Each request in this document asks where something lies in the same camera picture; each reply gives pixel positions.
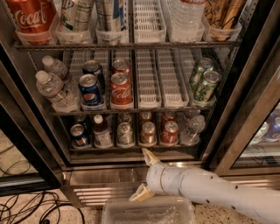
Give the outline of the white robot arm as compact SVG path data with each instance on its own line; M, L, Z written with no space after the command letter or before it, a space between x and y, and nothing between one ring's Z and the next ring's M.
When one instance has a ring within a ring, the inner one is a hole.
M178 195L195 203L235 210L263 224L280 224L279 191L237 185L199 167L169 165L146 148L142 153L149 169L146 182L132 194L131 201Z

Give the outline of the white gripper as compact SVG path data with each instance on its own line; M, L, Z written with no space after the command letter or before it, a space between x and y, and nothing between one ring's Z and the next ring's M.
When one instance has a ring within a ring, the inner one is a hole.
M179 176L181 168L159 162L147 148L142 148L145 163L150 166L146 184L141 184L130 196L130 202L141 202L157 195L179 195Z

